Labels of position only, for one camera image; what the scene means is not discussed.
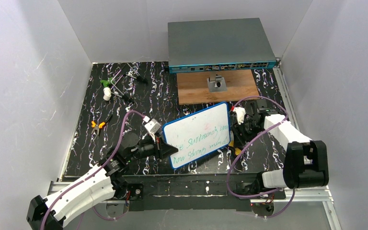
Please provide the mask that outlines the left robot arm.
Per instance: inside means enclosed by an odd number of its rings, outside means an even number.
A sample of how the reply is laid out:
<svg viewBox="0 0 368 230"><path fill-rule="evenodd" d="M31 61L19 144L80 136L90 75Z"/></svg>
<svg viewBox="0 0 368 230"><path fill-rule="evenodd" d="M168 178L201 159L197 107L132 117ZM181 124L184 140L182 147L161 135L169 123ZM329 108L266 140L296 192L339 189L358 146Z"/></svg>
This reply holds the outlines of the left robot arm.
<svg viewBox="0 0 368 230"><path fill-rule="evenodd" d="M117 146L87 173L68 186L46 197L30 201L26 220L34 230L62 230L77 216L98 203L111 199L128 201L139 186L129 187L123 175L132 158L155 156L162 160L178 152L157 133L155 138L140 139L137 134L124 134Z"/></svg>

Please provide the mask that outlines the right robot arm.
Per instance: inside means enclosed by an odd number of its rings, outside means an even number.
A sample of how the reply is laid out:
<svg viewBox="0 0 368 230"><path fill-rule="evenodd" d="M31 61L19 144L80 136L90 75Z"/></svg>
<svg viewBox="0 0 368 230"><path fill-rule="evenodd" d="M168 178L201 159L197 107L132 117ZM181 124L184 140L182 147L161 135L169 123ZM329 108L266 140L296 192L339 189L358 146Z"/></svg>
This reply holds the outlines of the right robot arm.
<svg viewBox="0 0 368 230"><path fill-rule="evenodd" d="M238 198L252 198L281 188L326 186L329 182L327 147L298 131L283 109L267 105L266 99L251 103L251 113L235 105L230 111L233 147L245 152L253 140L271 134L286 151L282 169L259 172L255 181L229 192Z"/></svg>

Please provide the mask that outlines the blue framed whiteboard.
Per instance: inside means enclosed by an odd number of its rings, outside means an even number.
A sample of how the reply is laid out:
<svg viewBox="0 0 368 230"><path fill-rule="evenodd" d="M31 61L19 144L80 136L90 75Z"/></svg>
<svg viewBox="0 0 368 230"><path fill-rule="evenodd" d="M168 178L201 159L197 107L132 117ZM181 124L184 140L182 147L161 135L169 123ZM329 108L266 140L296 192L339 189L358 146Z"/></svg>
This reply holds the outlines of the blue framed whiteboard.
<svg viewBox="0 0 368 230"><path fill-rule="evenodd" d="M170 156L171 167L178 169L230 143L228 104L221 102L171 121L163 125L162 133L178 149Z"/></svg>

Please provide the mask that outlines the yellow bone-shaped eraser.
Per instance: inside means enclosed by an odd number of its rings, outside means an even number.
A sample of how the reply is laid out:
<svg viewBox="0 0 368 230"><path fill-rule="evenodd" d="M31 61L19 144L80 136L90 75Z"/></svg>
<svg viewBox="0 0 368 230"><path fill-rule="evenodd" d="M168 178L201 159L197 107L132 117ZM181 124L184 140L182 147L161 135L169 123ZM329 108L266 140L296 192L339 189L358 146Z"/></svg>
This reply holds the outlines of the yellow bone-shaped eraser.
<svg viewBox="0 0 368 230"><path fill-rule="evenodd" d="M233 141L231 141L229 143L228 148L229 148L229 150L230 150L230 152L231 152L231 154L232 154L232 156L234 158L236 158L242 152L241 149L239 149L239 148L237 148L237 147L234 146L234 142Z"/></svg>

